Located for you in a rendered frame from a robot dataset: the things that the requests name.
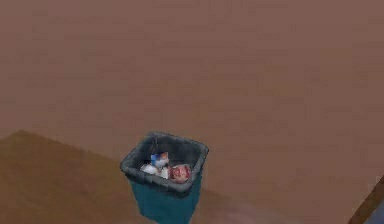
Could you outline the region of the blue and white crumpled trash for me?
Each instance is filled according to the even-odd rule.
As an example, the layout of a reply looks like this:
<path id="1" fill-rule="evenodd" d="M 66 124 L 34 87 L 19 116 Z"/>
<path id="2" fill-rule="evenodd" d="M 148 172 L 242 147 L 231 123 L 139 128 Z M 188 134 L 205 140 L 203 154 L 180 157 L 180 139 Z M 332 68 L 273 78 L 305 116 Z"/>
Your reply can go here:
<path id="1" fill-rule="evenodd" d="M 157 168 L 162 168 L 169 163 L 168 153 L 162 152 L 151 155 L 151 164 Z"/>

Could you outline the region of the red and white crumpled trash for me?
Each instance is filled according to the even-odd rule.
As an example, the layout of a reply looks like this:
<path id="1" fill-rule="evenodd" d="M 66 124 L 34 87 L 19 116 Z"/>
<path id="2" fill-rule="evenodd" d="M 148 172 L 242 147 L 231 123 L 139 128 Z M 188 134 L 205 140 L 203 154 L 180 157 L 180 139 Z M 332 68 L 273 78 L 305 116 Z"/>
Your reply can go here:
<path id="1" fill-rule="evenodd" d="M 185 183 L 191 177 L 191 168 L 187 164 L 173 166 L 170 169 L 170 179 L 176 183 Z"/>

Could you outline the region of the teal bin with grey liner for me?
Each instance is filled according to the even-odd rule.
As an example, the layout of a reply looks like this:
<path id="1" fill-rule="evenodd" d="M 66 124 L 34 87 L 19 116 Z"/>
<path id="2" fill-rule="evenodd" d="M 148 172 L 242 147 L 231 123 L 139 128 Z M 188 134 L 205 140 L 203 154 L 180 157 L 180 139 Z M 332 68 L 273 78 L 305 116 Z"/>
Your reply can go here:
<path id="1" fill-rule="evenodd" d="M 145 173 L 153 154 L 167 152 L 169 165 L 188 165 L 191 176 L 176 183 Z M 204 163 L 209 149 L 203 143 L 161 131 L 147 133 L 121 161 L 120 170 L 129 180 L 140 214 L 157 224 L 189 224 L 200 198 Z"/>

